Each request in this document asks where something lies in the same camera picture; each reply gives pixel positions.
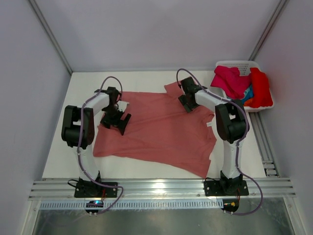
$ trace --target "white plastic basket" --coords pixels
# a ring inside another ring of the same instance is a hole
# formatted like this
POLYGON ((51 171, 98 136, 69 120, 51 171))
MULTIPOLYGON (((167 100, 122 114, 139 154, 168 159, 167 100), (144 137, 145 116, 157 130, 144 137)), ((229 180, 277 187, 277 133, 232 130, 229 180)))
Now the white plastic basket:
MULTIPOLYGON (((216 63, 216 67, 218 65, 221 66, 225 66, 228 68, 232 68, 232 67, 237 67, 240 71, 240 76, 247 76, 250 74, 250 68, 258 68, 259 70, 260 67, 259 65, 254 62, 254 61, 248 61, 248 60, 229 60, 229 61, 219 61, 216 63)), ((224 90, 222 90, 223 92, 223 96, 225 98, 228 98, 226 93, 224 92, 224 90)), ((245 106, 245 110, 248 112, 258 112, 260 110, 264 110, 264 109, 270 109, 274 107, 274 100, 273 100, 273 105, 272 106, 268 106, 268 107, 259 107, 259 108, 251 108, 251 107, 247 107, 245 106)))

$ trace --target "gray wall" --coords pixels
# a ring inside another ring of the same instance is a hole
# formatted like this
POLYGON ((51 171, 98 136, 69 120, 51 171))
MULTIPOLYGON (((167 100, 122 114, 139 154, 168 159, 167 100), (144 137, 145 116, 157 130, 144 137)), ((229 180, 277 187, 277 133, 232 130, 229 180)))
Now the gray wall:
POLYGON ((36 0, 74 71, 248 59, 278 0, 36 0))
POLYGON ((279 167, 313 230, 313 1, 292 0, 256 60, 276 101, 262 112, 279 167))
POLYGON ((0 233, 15 235, 41 177, 69 74, 26 0, 0 1, 0 233))

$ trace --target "red cloth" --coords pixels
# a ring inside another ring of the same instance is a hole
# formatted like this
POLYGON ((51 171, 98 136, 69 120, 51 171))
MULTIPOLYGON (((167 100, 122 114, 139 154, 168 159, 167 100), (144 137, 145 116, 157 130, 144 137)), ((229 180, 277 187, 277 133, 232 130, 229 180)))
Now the red cloth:
POLYGON ((215 76, 211 83, 211 87, 222 88, 226 95, 232 99, 243 99, 245 90, 251 85, 251 77, 240 76, 238 68, 228 68, 225 66, 217 66, 214 70, 215 76))
POLYGON ((254 97, 248 99, 244 105, 252 108, 272 106, 273 100, 269 92, 268 77, 258 68, 250 68, 250 71, 254 97))
POLYGON ((165 163, 205 178, 216 142, 206 123, 214 114, 203 106, 186 113, 178 100, 182 91, 177 84, 165 89, 166 94, 123 92, 123 100, 129 102, 127 113, 132 114, 125 134, 99 125, 94 156, 165 163))

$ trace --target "white table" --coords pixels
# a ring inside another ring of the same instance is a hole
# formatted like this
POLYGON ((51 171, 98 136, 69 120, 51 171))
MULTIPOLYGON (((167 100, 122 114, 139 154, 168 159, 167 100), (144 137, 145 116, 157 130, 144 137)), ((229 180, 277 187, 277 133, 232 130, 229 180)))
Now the white table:
MULTIPOLYGON (((75 72, 72 75, 67 95, 63 103, 63 108, 57 124, 54 138, 52 141, 49 156, 45 165, 43 178, 78 178, 79 170, 76 155, 72 148, 61 139, 61 128, 64 115, 64 108, 67 105, 81 106, 86 99, 92 96, 98 89, 102 81, 109 75, 117 77, 124 91, 131 92, 154 92, 164 93, 164 85, 176 80, 175 71, 133 71, 133 72, 75 72)), ((209 87, 214 76, 213 71, 195 71, 194 75, 204 85, 209 87)), ((179 78, 184 79, 187 74, 181 72, 179 78)), ((109 79, 104 86, 115 86, 119 89, 118 83, 109 79)), ((102 113, 95 116, 95 134, 97 125, 100 123, 102 113)), ((223 166, 223 142, 216 131, 215 118, 212 120, 212 127, 217 138, 216 145, 210 155, 211 165, 208 177, 219 178, 220 170, 223 166)), ((131 158, 121 158, 108 156, 94 158, 100 170, 102 178, 199 178, 199 176, 186 170, 170 166, 167 164, 135 160, 131 158)), ((242 171, 251 177, 265 177, 263 164, 253 128, 245 139, 242 149, 242 171)))

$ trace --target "salmon-colored shirt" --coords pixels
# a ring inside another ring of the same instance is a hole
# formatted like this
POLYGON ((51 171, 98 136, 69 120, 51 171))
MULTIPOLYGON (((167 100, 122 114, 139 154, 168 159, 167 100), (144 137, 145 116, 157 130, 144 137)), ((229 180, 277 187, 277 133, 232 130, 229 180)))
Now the salmon-colored shirt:
POLYGON ((187 113, 177 83, 164 87, 167 93, 123 92, 126 113, 132 115, 125 133, 99 125, 93 155, 165 163, 205 178, 216 142, 206 123, 214 114, 203 106, 187 113))

